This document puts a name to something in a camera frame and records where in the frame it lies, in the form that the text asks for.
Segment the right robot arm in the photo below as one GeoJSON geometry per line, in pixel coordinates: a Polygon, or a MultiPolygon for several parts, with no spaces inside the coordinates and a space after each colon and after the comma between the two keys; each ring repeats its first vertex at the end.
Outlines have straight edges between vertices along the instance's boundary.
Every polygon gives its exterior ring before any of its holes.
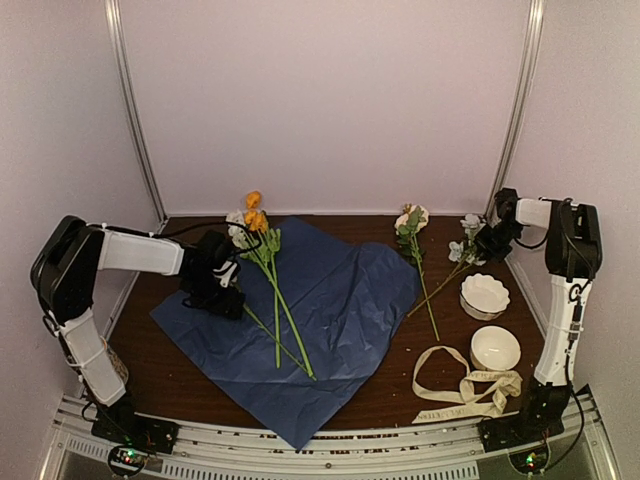
{"type": "Polygon", "coordinates": [[[561,419],[568,405],[586,303],[603,261],[598,210],[570,199],[521,198],[512,188],[495,196],[498,222],[475,236],[483,260],[502,261],[523,229],[545,231],[542,246],[551,280],[551,310],[541,357],[512,430],[519,440],[535,440],[561,419]]]}

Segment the orange fake flower stem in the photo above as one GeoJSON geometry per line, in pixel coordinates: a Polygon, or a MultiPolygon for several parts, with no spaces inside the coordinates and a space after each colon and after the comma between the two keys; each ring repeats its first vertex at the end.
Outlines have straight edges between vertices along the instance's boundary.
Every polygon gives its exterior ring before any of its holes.
{"type": "Polygon", "coordinates": [[[292,360],[297,360],[294,354],[285,349],[281,338],[281,313],[284,313],[302,356],[301,369],[309,378],[315,380],[316,376],[307,349],[279,284],[276,256],[281,250],[281,230],[270,226],[267,213],[261,209],[262,195],[259,191],[249,192],[245,198],[245,205],[246,211],[243,214],[243,221],[247,228],[245,233],[246,247],[249,249],[246,256],[260,268],[274,292],[276,367],[281,367],[282,353],[286,353],[292,360]]]}

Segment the pink fake flower stem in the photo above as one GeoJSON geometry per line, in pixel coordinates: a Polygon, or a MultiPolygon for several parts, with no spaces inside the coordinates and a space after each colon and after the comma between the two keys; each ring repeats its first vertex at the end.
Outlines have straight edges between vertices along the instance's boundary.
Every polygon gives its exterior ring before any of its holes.
{"type": "MultiPolygon", "coordinates": [[[[244,221],[243,221],[243,214],[244,213],[245,212],[242,212],[240,210],[233,211],[233,212],[231,212],[231,213],[229,213],[227,215],[227,217],[225,218],[225,221],[226,221],[226,224],[228,226],[228,233],[229,233],[229,235],[231,237],[232,243],[238,249],[238,253],[239,253],[240,257],[242,259],[245,259],[245,260],[250,260],[246,256],[246,253],[249,251],[249,249],[246,247],[246,241],[245,241],[245,233],[247,232],[247,228],[244,226],[244,221]]],[[[274,330],[271,330],[270,328],[268,328],[264,324],[264,322],[258,317],[258,315],[247,304],[245,304],[243,306],[243,308],[244,308],[244,311],[249,315],[249,317],[258,325],[258,327],[261,330],[263,330],[267,334],[267,336],[275,343],[274,330]]],[[[292,360],[292,361],[294,362],[294,364],[297,367],[299,367],[301,369],[301,361],[302,361],[302,359],[299,360],[297,358],[297,360],[292,360]]]]}

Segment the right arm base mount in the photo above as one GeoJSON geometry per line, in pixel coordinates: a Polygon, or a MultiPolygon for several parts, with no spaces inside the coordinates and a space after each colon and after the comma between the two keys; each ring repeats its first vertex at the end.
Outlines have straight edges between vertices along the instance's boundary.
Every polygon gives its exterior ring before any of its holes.
{"type": "Polygon", "coordinates": [[[561,420],[534,424],[525,422],[519,415],[485,419],[477,427],[486,453],[540,443],[564,432],[561,420]]]}

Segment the light blue fake flower stem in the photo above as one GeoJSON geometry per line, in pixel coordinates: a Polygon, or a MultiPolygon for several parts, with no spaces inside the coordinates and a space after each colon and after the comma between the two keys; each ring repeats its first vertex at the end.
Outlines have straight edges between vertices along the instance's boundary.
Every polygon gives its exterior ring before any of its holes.
{"type": "Polygon", "coordinates": [[[475,244],[475,237],[486,225],[486,218],[484,216],[469,213],[465,215],[460,223],[464,229],[464,237],[460,241],[452,241],[449,243],[448,260],[454,264],[454,268],[441,282],[441,284],[431,294],[428,294],[426,299],[422,300],[410,312],[410,314],[413,314],[424,304],[428,304],[430,299],[433,298],[458,274],[463,273],[474,266],[483,266],[487,262],[486,259],[482,258],[479,247],[475,244]]]}

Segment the cream rose fake flower stem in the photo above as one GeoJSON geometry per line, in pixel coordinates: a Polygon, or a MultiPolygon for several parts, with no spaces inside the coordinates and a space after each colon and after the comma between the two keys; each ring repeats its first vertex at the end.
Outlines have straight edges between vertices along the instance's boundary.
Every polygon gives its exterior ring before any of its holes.
{"type": "Polygon", "coordinates": [[[422,205],[407,203],[402,207],[402,213],[394,222],[394,230],[400,253],[410,264],[415,266],[418,271],[424,296],[424,305],[426,306],[436,341],[439,342],[441,338],[425,281],[423,268],[425,252],[418,239],[419,233],[428,225],[428,221],[429,212],[422,205]]]}

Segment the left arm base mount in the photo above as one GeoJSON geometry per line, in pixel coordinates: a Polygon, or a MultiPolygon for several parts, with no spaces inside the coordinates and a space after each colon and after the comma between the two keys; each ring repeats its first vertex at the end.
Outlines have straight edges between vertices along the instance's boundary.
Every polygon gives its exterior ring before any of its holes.
{"type": "Polygon", "coordinates": [[[135,415],[132,426],[117,426],[100,414],[91,427],[95,437],[131,446],[149,453],[171,454],[176,443],[179,425],[168,420],[135,415]]]}

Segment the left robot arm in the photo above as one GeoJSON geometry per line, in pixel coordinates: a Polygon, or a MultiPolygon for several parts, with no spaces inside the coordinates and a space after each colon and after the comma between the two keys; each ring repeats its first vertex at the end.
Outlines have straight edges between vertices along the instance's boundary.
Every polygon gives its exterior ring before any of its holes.
{"type": "Polygon", "coordinates": [[[233,282],[245,251],[220,231],[219,223],[201,227],[203,235],[188,243],[176,234],[66,215],[31,266],[30,283],[44,324],[105,417],[106,429],[123,444],[137,442],[144,424],[108,353],[109,323],[100,314],[119,314],[134,282],[146,273],[178,280],[191,308],[232,320],[242,315],[245,296],[233,282]]]}

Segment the blue wrapping paper sheet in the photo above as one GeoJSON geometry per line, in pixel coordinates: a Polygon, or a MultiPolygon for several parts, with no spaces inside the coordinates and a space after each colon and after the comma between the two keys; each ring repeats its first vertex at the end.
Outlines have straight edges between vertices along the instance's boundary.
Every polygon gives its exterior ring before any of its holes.
{"type": "MultiPolygon", "coordinates": [[[[182,305],[151,313],[156,324],[235,403],[302,449],[376,372],[420,292],[417,270],[380,243],[350,245],[296,217],[279,226],[277,271],[316,376],[310,379],[249,317],[228,320],[182,305]]],[[[259,267],[240,263],[247,305],[274,330],[274,293],[259,267]]],[[[284,345],[302,359],[281,313],[284,345]]]]}

